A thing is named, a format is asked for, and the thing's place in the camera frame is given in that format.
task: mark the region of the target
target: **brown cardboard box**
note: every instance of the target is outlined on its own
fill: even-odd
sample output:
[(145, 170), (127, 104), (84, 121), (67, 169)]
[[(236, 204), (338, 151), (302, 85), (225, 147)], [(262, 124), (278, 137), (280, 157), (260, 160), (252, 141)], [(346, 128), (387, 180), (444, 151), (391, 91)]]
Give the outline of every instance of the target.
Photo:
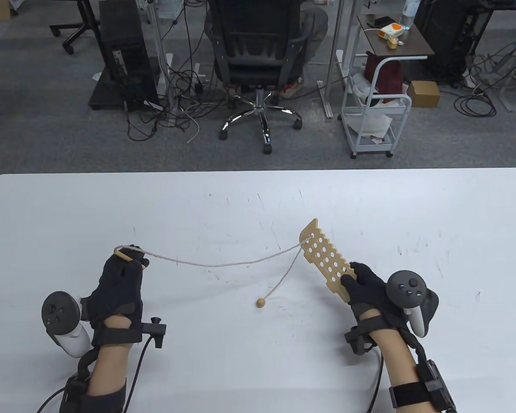
[(0, 0), (0, 22), (10, 20), (10, 2), (8, 0)]
[(436, 108), (439, 102), (439, 89), (435, 81), (414, 80), (407, 94), (413, 100), (414, 108)]

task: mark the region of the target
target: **desk leg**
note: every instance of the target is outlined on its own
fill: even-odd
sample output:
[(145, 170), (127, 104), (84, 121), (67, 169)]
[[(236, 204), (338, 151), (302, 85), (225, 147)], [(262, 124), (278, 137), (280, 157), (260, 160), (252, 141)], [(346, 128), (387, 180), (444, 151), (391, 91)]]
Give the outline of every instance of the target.
[(332, 119), (332, 109), (331, 102), (329, 101), (329, 95), (331, 92), (331, 71), (332, 64), (335, 61), (335, 53), (336, 53), (336, 43), (338, 41), (338, 32), (340, 31), (340, 23), (342, 21), (342, 12), (344, 10), (344, 0), (338, 0), (338, 12), (336, 14), (336, 24), (335, 24), (335, 35), (332, 40), (331, 47), (331, 57), (329, 58), (329, 71), (327, 72), (327, 83), (324, 85), (323, 80), (317, 81), (317, 88), (319, 88), (319, 94), (321, 95), (321, 100), (323, 101), (323, 107), (325, 108), (325, 115), (327, 118)]
[(175, 112), (175, 102), (174, 102), (174, 90), (170, 88), (171, 75), (170, 75), (170, 67), (172, 67), (172, 53), (165, 53), (164, 47), (162, 45), (162, 37), (160, 35), (160, 26), (158, 22), (157, 10), (154, 6), (147, 8), (147, 15), (149, 17), (153, 35), (154, 35), (154, 43), (157, 49), (157, 57), (160, 67), (160, 77), (157, 83), (157, 94), (158, 95), (167, 95), (168, 104), (170, 105), (170, 109), (172, 113)]
[(346, 33), (346, 50), (338, 49), (336, 51), (336, 63), (338, 71), (346, 86), (345, 77), (350, 73), (350, 68), (353, 66), (354, 57), (356, 56), (357, 45), (359, 42), (360, 24), (357, 20), (357, 15), (361, 12), (362, 2), (355, 0), (352, 2), (352, 10), (350, 11), (350, 19), (348, 24), (348, 31)]

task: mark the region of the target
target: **white table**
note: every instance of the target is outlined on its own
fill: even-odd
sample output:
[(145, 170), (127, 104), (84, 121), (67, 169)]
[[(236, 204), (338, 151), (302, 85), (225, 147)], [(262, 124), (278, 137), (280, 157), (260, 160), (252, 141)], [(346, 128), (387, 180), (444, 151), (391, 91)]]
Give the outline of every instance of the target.
[[(89, 294), (115, 246), (255, 259), (296, 244), (314, 217), (348, 260), (385, 279), (415, 270), (439, 294), (423, 344), (459, 411), (516, 411), (516, 169), (476, 169), (0, 176), (0, 413), (36, 411), (73, 373), (40, 307), (55, 290)], [(167, 336), (130, 411), (364, 412), (378, 357), (351, 354), (352, 313), (315, 267), (299, 258), (254, 306), (292, 258), (153, 259), (144, 317), (162, 317)], [(384, 375), (378, 412), (387, 388)]]

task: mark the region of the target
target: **plastic bottle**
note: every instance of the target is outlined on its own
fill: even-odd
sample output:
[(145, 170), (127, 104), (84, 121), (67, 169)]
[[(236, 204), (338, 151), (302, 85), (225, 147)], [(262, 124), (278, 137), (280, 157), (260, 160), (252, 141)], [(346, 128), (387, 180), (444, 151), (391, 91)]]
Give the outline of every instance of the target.
[(411, 26), (413, 26), (413, 20), (415, 20), (415, 15), (417, 14), (420, 4), (421, 0), (407, 0), (405, 2), (399, 24), (405, 27), (406, 30), (411, 29)]

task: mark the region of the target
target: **computer case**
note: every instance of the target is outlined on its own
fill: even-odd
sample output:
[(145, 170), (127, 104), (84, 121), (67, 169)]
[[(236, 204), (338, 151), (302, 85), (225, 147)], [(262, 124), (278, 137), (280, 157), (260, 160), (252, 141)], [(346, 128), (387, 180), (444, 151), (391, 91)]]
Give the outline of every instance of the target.
[(482, 0), (423, 0), (415, 26), (434, 55), (423, 61), (439, 83), (461, 80), (467, 55), (474, 55), (492, 10)]
[(101, 41), (107, 61), (106, 74), (114, 82), (128, 109), (141, 108), (144, 101), (160, 104), (140, 14), (134, 0), (101, 0)]

